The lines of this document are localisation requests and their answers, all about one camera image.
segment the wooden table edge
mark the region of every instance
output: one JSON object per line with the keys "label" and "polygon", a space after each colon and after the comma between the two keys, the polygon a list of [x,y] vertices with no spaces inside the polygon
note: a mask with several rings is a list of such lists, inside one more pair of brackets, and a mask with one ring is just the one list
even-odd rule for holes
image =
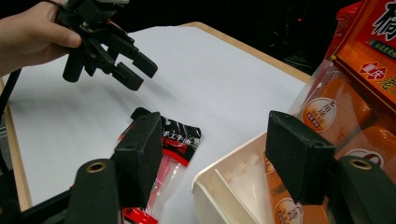
{"label": "wooden table edge", "polygon": [[[2,78],[0,78],[1,91],[3,91],[3,88],[4,81]],[[26,173],[24,172],[23,168],[20,146],[18,145],[18,138],[15,132],[15,126],[14,122],[12,121],[12,115],[8,104],[4,111],[4,120],[6,123],[8,148],[11,155],[12,169],[14,170],[14,178],[17,186],[20,209],[21,211],[24,211],[32,207],[32,198],[30,196]]]}
{"label": "wooden table edge", "polygon": [[248,54],[250,54],[256,58],[258,58],[262,61],[265,61],[266,63],[271,64],[273,67],[286,72],[287,74],[301,80],[302,82],[306,83],[308,81],[308,79],[311,78],[311,76],[309,76],[308,74],[306,74],[306,73],[304,73],[304,72],[302,72],[302,71],[300,71],[286,63],[283,63],[283,62],[277,60],[276,58],[269,56],[268,54],[265,54],[257,49],[254,49],[253,47],[251,47],[237,39],[234,39],[234,38],[230,37],[229,35],[226,35],[226,34],[220,32],[220,31],[214,29],[213,27],[210,27],[202,22],[193,21],[193,22],[182,24],[180,26],[197,27],[197,28],[199,28],[207,33],[210,33],[213,36],[233,45],[234,47],[237,47],[237,48],[247,52]]}

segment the metal screw hole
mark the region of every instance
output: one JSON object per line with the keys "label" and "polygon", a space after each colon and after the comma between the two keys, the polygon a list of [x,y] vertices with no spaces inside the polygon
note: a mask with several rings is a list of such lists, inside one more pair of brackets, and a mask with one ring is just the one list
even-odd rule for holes
{"label": "metal screw hole", "polygon": [[102,161],[94,162],[93,164],[87,167],[88,173],[98,173],[106,169],[106,164]]}
{"label": "metal screw hole", "polygon": [[349,163],[358,169],[362,169],[362,170],[373,169],[373,166],[368,161],[352,159],[352,160],[349,160]]}

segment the orange packaging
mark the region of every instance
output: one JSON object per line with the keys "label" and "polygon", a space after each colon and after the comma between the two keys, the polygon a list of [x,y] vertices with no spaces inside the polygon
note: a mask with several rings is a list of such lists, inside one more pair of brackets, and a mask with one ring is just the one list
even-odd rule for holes
{"label": "orange packaging", "polygon": [[392,113],[396,112],[395,8],[395,1],[361,1],[356,20],[334,53],[334,63]]}
{"label": "orange packaging", "polygon": [[345,78],[336,77],[307,101],[300,119],[339,147],[368,121],[373,111]]}
{"label": "orange packaging", "polygon": [[265,174],[275,224],[327,224],[326,207],[301,205],[291,198],[273,164],[264,155]]}
{"label": "orange packaging", "polygon": [[372,126],[361,131],[335,158],[345,155],[365,158],[378,164],[396,184],[396,136],[381,126]]}

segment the black cable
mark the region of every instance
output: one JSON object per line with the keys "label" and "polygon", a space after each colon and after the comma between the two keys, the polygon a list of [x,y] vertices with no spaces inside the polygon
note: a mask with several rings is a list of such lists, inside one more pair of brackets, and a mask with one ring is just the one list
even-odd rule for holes
{"label": "black cable", "polygon": [[[3,91],[1,92],[1,95],[0,95],[0,113],[1,113],[1,116],[0,116],[0,118],[3,117],[4,110],[6,109],[9,96],[11,95],[12,90],[14,90],[15,84],[18,81],[18,77],[20,76],[20,73],[21,73],[21,69],[18,69],[16,71],[12,72],[9,75],[8,81],[6,83],[6,86],[4,87]],[[0,170],[2,171],[3,174],[8,172],[8,167],[6,165],[6,162],[4,161],[4,157],[3,157],[3,154],[1,153],[1,151],[0,151]]]}

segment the black clamp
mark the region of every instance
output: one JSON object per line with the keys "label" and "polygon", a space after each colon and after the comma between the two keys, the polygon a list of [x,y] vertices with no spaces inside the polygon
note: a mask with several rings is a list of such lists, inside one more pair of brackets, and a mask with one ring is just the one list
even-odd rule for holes
{"label": "black clamp", "polygon": [[60,24],[78,33],[82,44],[77,49],[70,49],[64,69],[64,79],[77,82],[82,68],[93,76],[96,68],[112,76],[130,90],[137,91],[143,83],[138,76],[124,63],[115,61],[119,54],[133,60],[133,65],[153,77],[157,65],[146,57],[134,45],[134,40],[121,28],[109,21],[122,4],[113,1],[69,0],[60,7]]}

